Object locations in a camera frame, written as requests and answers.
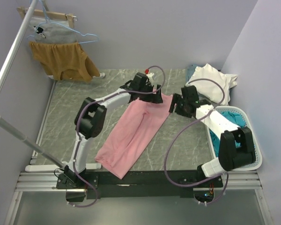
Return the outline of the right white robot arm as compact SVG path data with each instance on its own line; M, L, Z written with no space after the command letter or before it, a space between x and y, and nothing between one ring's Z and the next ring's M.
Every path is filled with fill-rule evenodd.
M201 119L220 140L218 156L197 167L198 185L207 187L213 176L255 163L255 146L250 128L232 123L210 102L200 100L195 86L183 87L181 91L182 94L173 95L169 112Z

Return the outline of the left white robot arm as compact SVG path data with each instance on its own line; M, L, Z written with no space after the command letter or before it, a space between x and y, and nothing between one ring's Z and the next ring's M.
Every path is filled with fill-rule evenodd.
M67 182L73 188L80 188L84 184L86 170L87 147L97 137L104 126L108 110L114 110L121 105L134 100L161 104L161 85L153 85L155 74L148 69L145 73L138 72L132 80L127 81L116 91L104 97L86 98L75 118L76 140L70 161L64 168Z

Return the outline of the pink t shirt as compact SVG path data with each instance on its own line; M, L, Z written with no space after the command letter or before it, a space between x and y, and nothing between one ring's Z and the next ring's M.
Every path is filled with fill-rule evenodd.
M162 94L161 104L141 100L130 103L98 151L95 161L122 179L167 120L172 97Z

